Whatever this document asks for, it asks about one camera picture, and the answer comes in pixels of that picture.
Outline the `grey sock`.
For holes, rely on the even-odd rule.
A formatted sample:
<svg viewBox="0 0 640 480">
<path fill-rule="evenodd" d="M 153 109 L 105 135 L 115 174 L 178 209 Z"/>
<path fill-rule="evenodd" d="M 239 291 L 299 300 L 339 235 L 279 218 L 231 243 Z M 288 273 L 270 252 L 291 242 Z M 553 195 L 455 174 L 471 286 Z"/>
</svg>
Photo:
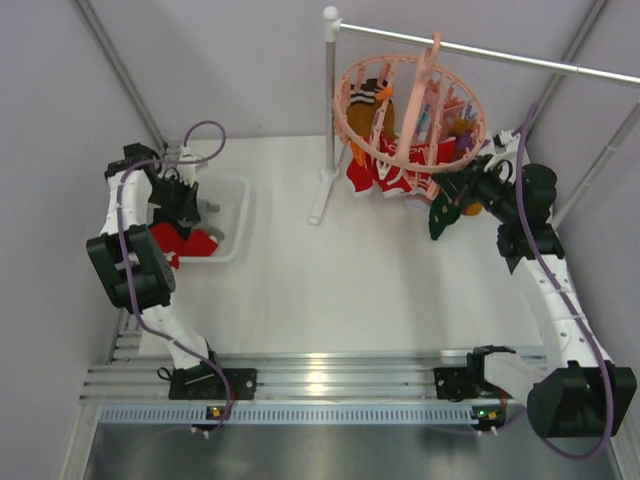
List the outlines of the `grey sock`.
<svg viewBox="0 0 640 480">
<path fill-rule="evenodd" d="M 225 234 L 218 227 L 216 220 L 216 215 L 220 212 L 220 205 L 207 200 L 199 200 L 197 207 L 200 221 L 197 223 L 196 228 L 213 237 L 217 243 L 223 241 Z"/>
</svg>

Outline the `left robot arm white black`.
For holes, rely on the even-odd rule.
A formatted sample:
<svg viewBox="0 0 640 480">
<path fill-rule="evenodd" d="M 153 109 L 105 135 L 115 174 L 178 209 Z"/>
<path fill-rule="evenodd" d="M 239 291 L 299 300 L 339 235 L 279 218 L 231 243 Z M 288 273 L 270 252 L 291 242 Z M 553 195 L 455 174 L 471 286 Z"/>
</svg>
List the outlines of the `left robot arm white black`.
<svg viewBox="0 0 640 480">
<path fill-rule="evenodd" d="M 217 240 L 196 227 L 202 215 L 193 175 L 200 160 L 184 153 L 168 162 L 141 143 L 125 146 L 123 153 L 104 173 L 108 210 L 100 232 L 86 242 L 89 260 L 110 302 L 165 343 L 175 397 L 189 388 L 217 396 L 229 384 L 226 374 L 174 303 L 183 248 L 195 237 L 208 246 Z"/>
</svg>

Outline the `pink round clip hanger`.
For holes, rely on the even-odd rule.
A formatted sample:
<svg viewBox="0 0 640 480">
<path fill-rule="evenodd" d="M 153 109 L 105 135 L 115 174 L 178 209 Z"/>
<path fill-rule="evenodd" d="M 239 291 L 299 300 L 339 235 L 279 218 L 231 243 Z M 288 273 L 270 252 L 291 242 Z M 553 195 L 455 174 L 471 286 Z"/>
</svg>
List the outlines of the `pink round clip hanger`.
<svg viewBox="0 0 640 480">
<path fill-rule="evenodd" d="M 439 65 L 438 57 L 443 45 L 441 35 L 435 33 L 433 45 L 418 55 L 384 54 L 365 58 L 347 69 L 337 80 L 332 99 L 335 131 L 349 149 L 351 159 L 360 165 L 379 160 L 401 169 L 425 172 L 432 175 L 457 171 L 465 167 L 477 154 L 485 141 L 486 115 L 475 92 L 452 70 Z M 367 139 L 358 136 L 349 126 L 346 109 L 353 90 L 369 78 L 376 78 L 378 85 L 387 86 L 376 97 L 382 106 L 375 115 L 371 134 Z M 395 141 L 397 150 L 393 156 L 380 151 L 379 143 L 387 105 L 392 100 L 395 110 Z M 437 144 L 451 137 L 450 131 L 456 117 L 473 114 L 476 126 L 473 130 L 474 146 L 466 150 L 459 160 L 449 164 L 436 164 Z M 410 148 L 428 143 L 426 165 L 409 161 Z"/>
</svg>

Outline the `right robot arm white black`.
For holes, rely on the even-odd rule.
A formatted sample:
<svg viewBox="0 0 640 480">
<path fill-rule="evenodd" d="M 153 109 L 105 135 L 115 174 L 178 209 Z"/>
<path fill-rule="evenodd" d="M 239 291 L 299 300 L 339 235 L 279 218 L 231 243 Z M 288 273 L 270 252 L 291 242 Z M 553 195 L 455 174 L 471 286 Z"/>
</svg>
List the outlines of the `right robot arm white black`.
<svg viewBox="0 0 640 480">
<path fill-rule="evenodd" d="M 478 396 L 500 389 L 521 403 L 543 439 L 616 435 L 637 389 L 629 367 L 616 365 L 594 338 L 569 278 L 565 252 L 550 225 L 556 174 L 539 164 L 501 176 L 489 156 L 433 178 L 440 187 L 429 222 L 441 210 L 480 204 L 499 220 L 497 247 L 531 309 L 545 349 L 538 370 L 510 347 L 477 347 L 466 382 Z"/>
</svg>

